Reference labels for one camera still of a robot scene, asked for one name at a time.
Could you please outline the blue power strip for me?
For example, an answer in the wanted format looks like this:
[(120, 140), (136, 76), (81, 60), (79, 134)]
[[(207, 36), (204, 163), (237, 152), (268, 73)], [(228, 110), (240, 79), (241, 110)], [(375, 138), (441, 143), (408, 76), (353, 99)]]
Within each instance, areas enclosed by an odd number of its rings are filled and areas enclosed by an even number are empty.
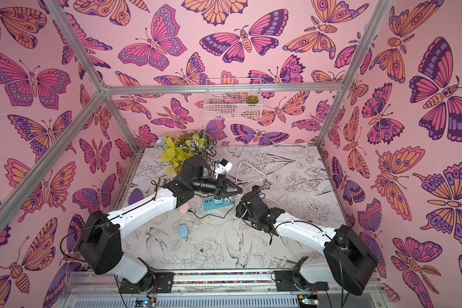
[(205, 199), (202, 202), (204, 211), (218, 210), (224, 207), (232, 206), (235, 204), (235, 198), (233, 196), (229, 198), (223, 198), (216, 200), (213, 198)]

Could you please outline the pink bluetooth headset case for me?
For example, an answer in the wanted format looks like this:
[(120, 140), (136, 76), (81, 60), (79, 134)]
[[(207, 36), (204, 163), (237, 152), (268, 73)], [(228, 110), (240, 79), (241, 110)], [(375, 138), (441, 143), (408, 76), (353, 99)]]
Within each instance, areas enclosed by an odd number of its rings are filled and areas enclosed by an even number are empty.
[(181, 215), (185, 215), (189, 212), (189, 208), (190, 205), (188, 203), (185, 203), (178, 208), (178, 211), (179, 213), (181, 213)]

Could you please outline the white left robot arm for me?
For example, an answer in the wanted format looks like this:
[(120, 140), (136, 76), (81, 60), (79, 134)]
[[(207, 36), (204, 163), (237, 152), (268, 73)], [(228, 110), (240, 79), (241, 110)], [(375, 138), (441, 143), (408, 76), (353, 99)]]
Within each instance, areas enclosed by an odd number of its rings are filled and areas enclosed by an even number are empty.
[(92, 213), (80, 232), (76, 249), (97, 275), (114, 275), (131, 283), (140, 293), (149, 291), (155, 283), (155, 273), (144, 261), (125, 252), (122, 242), (137, 228), (161, 214), (178, 209), (196, 193), (207, 193), (221, 200), (243, 192), (226, 176), (233, 165), (222, 159), (214, 171), (208, 170), (201, 157), (191, 157), (181, 172), (151, 196), (133, 205), (103, 213)]

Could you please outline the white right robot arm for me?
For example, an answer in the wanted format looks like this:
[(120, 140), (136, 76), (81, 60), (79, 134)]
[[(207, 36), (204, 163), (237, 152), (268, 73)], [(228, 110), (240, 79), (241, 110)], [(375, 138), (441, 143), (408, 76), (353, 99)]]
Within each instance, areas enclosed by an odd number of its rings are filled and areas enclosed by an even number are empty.
[(241, 197), (236, 216), (265, 232), (272, 239), (292, 239), (322, 254), (328, 270), (321, 270), (307, 257), (297, 263), (293, 275), (298, 282), (315, 284), (335, 281), (342, 290), (360, 296), (376, 271), (379, 260), (354, 230), (319, 226), (294, 217), (278, 207), (268, 207), (258, 187)]

